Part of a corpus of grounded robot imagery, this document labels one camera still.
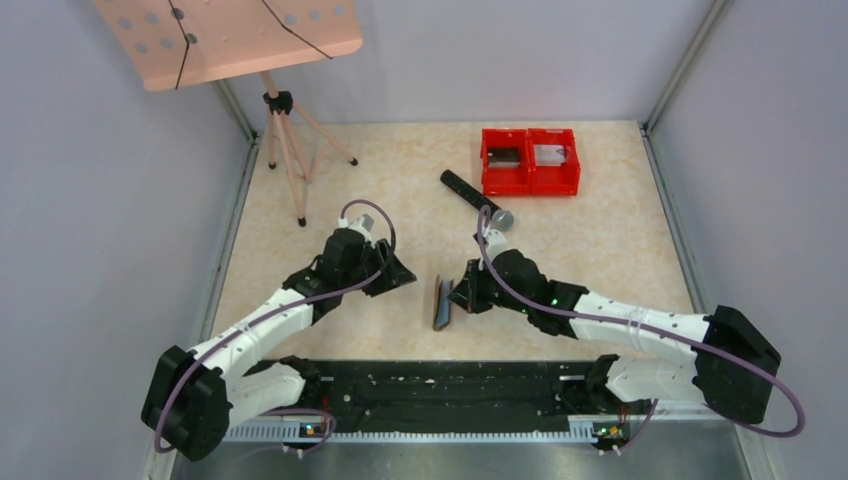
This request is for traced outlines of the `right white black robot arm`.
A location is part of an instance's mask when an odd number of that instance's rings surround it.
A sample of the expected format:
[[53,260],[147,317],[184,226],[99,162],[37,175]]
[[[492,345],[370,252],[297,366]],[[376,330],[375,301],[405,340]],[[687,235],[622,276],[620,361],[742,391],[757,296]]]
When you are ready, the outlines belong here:
[[616,302],[588,288],[547,278],[515,249],[490,266],[468,261],[449,293],[469,313],[495,307],[524,314],[551,336],[616,343],[647,360],[607,355],[586,385],[589,404],[612,412],[647,399],[699,402],[733,421],[758,425],[765,417],[781,356],[739,310],[677,314]]

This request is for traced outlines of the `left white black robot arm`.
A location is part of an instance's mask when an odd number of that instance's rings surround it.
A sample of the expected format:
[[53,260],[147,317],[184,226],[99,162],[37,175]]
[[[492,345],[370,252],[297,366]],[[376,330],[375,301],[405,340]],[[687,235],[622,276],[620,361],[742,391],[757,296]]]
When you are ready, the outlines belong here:
[[344,295],[361,291],[376,297],[415,282],[395,245],[394,238],[374,240],[360,227],[338,228],[321,254],[242,320],[189,349],[166,350],[140,414],[155,433],[157,452],[176,450],[201,460],[230,428],[267,411],[314,410],[321,397],[317,382],[280,362],[256,367],[284,340],[339,307]]

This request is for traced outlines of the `black handheld microphone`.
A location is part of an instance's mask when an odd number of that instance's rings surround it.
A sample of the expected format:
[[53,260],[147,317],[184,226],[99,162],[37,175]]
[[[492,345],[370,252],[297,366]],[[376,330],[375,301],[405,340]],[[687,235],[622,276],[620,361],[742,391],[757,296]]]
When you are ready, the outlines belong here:
[[514,225],[514,215],[510,211],[502,209],[452,170],[444,170],[440,175],[440,181],[476,210],[480,211],[484,206],[487,206],[490,209],[491,223],[494,228],[508,231]]

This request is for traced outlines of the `left red plastic bin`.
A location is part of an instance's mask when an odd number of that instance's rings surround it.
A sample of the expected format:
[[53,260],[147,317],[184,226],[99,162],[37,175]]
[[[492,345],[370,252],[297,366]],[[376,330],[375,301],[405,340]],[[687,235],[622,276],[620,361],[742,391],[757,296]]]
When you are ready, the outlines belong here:
[[483,129],[480,156],[481,183],[485,195],[520,196],[530,193],[525,129]]

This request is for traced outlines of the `red plastic bin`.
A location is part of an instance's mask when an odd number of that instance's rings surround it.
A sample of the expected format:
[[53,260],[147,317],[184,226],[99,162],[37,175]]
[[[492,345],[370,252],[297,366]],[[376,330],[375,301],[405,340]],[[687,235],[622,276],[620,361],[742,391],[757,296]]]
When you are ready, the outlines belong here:
[[481,183],[485,195],[520,196],[530,193],[525,129],[483,129],[480,156]]
[[581,177],[581,165],[573,130],[531,128],[527,133],[532,160],[531,194],[576,196]]

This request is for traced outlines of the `right red plastic bin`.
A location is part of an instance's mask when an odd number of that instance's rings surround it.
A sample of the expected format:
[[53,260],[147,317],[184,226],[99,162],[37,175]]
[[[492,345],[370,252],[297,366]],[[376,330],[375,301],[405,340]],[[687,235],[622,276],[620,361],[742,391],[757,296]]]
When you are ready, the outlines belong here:
[[532,160],[531,194],[576,196],[581,177],[581,165],[573,130],[531,128],[527,133]]

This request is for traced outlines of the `pink music stand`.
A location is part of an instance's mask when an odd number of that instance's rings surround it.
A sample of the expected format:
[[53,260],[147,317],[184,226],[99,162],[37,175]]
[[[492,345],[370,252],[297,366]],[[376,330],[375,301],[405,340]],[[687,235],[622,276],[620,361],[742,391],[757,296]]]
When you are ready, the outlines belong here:
[[350,1],[97,1],[101,18],[151,92],[257,74],[271,129],[269,167],[283,164],[299,226],[307,223],[298,187],[317,171],[303,154],[292,114],[301,116],[352,166],[358,158],[326,131],[272,73],[333,60],[364,43]]

